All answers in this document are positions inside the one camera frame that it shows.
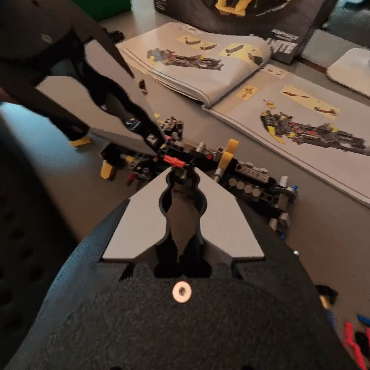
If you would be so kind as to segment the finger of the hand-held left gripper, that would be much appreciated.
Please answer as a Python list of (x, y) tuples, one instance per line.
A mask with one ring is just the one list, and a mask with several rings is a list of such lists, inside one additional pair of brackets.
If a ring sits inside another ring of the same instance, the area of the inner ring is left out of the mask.
[(144, 139), (129, 129), (116, 116), (99, 108), (86, 88), (73, 77), (47, 76), (36, 90), (89, 126), (95, 136), (146, 155), (156, 155)]
[(95, 39), (84, 45), (83, 80), (93, 101), (118, 118), (125, 133), (140, 137), (137, 142), (144, 145), (165, 144), (165, 135), (127, 63), (121, 56), (117, 61)]

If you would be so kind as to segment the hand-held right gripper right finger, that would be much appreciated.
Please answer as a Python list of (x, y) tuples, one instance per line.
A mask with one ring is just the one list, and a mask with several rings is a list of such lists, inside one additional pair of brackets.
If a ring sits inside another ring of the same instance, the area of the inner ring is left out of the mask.
[(239, 262), (265, 257), (237, 199), (199, 168), (195, 189), (201, 197), (199, 233), (207, 262)]

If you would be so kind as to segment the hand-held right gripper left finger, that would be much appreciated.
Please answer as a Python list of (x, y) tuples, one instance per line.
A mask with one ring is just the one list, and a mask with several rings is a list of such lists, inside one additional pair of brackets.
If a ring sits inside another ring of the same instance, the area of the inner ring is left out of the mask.
[(125, 212), (103, 253), (106, 262), (159, 262), (156, 247), (168, 236), (166, 212), (160, 201), (170, 188), (166, 169), (129, 198)]

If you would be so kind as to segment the lego car chassis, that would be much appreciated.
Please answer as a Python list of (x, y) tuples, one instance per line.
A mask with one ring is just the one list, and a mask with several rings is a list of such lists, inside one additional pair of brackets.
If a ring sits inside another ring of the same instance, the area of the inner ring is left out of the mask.
[(165, 135), (166, 143), (159, 154), (149, 155), (124, 146), (108, 143), (100, 152), (103, 164), (100, 176), (112, 179), (117, 169), (127, 166), (130, 174), (127, 186), (134, 180), (150, 182), (167, 169), (174, 169), (178, 192), (190, 197), (190, 166), (199, 167), (225, 190), (242, 200), (265, 219), (269, 227), (286, 240), (291, 225), (290, 205), (298, 196), (297, 186), (288, 186), (289, 178), (276, 180), (265, 168), (255, 167), (234, 157), (239, 142), (230, 139), (224, 148), (211, 149), (204, 142), (194, 144), (183, 138), (183, 121), (174, 116), (157, 123)]

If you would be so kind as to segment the lego instruction booklet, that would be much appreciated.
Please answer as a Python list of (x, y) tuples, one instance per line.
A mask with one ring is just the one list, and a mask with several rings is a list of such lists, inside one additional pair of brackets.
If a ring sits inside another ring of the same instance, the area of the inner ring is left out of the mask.
[(270, 64), (263, 39), (170, 22), (117, 48), (132, 67), (369, 206), (369, 106)]

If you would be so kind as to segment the yellow car lego box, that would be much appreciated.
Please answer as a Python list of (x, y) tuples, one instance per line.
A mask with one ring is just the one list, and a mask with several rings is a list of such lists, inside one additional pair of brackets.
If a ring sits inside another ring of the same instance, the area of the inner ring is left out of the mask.
[(301, 54), (332, 11), (329, 0), (155, 0), (154, 9), (201, 31), (258, 36), (285, 64)]

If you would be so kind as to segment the pile of red blue lego pins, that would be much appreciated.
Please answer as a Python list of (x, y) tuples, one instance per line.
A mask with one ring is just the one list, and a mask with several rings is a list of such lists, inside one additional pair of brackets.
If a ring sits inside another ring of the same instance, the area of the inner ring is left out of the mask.
[[(333, 312), (333, 307), (336, 304), (339, 293), (335, 289), (323, 284), (317, 284), (315, 288), (332, 329), (339, 335), (337, 321)], [(365, 370), (369, 369), (370, 360), (369, 317), (357, 315), (357, 319), (363, 325), (363, 331), (355, 331), (354, 325), (349, 321), (345, 321), (342, 344), (345, 349), (348, 349), (354, 355), (354, 361), (357, 367)]]

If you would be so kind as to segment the green plastic bin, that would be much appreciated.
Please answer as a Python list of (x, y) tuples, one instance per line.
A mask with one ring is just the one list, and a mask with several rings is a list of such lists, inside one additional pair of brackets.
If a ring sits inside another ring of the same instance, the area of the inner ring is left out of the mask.
[(73, 0), (95, 21), (102, 21), (131, 10), (130, 0)]

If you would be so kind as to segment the wooden document stand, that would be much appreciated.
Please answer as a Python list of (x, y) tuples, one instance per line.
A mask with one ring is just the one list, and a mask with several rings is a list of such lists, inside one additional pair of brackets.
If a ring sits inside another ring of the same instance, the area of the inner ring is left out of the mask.
[(326, 71), (326, 75), (363, 96), (370, 97), (370, 51), (353, 48), (344, 53)]

